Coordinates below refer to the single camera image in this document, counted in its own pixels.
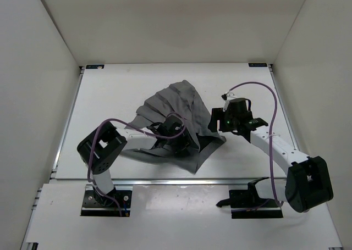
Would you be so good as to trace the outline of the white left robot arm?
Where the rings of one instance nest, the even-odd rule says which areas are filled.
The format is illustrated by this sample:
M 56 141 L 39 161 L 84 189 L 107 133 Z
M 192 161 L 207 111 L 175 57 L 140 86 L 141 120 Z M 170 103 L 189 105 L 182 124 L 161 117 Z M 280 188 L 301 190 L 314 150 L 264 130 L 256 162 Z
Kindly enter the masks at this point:
M 112 122 L 124 123 L 107 119 L 77 146 L 77 152 L 87 166 L 87 180 L 93 185 L 95 200 L 105 207 L 118 203 L 109 169 L 123 151 L 161 149 L 175 155 L 190 147 L 198 149 L 185 122 L 173 114 L 164 122 L 152 122 L 142 129 L 132 124 L 120 128 Z

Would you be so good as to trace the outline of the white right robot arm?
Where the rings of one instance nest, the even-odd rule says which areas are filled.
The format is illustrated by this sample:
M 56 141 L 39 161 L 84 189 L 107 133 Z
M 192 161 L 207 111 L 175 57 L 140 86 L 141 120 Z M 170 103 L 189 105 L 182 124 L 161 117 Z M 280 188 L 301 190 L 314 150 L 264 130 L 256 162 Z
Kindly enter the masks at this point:
M 270 132 L 268 123 L 254 118 L 251 101 L 247 98 L 222 96 L 225 105 L 213 108 L 208 128 L 241 136 L 266 153 L 285 173 L 285 179 L 262 177 L 251 181 L 242 194 L 224 199 L 217 207 L 248 202 L 247 210 L 262 206 L 267 200 L 287 202 L 296 212 L 302 213 L 333 199 L 333 189 L 326 161 L 320 156 L 311 157 Z

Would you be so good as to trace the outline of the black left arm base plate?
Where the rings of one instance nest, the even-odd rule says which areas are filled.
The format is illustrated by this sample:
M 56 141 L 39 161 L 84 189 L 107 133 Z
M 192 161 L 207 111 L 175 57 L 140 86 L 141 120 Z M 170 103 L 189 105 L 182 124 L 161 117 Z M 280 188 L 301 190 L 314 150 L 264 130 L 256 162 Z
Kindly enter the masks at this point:
M 120 205 L 120 210 L 115 201 L 99 195 L 92 185 L 86 185 L 81 205 L 81 216 L 96 217 L 130 217 L 131 201 L 133 194 L 132 186 L 117 186 L 116 192 L 109 194 Z

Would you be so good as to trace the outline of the grey pleated skirt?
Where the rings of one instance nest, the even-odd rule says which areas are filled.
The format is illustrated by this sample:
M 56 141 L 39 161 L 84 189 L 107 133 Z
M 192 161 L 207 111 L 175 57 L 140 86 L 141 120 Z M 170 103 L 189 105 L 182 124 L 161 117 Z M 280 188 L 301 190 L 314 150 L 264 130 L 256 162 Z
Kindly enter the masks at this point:
M 151 164 L 172 163 L 195 174 L 226 138 L 211 132 L 211 115 L 196 88 L 186 80 L 176 82 L 146 99 L 129 124 L 163 135 L 150 149 L 135 148 L 123 155 Z

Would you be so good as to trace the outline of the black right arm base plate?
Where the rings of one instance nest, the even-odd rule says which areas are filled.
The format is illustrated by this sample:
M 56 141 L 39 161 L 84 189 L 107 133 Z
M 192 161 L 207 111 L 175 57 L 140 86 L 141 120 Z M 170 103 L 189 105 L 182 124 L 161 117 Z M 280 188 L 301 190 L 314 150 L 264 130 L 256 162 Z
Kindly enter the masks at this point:
M 245 195 L 247 190 L 229 190 L 232 219 L 280 219 L 283 218 L 282 210 L 273 199 L 259 199 L 252 201 L 250 198 L 238 200 Z

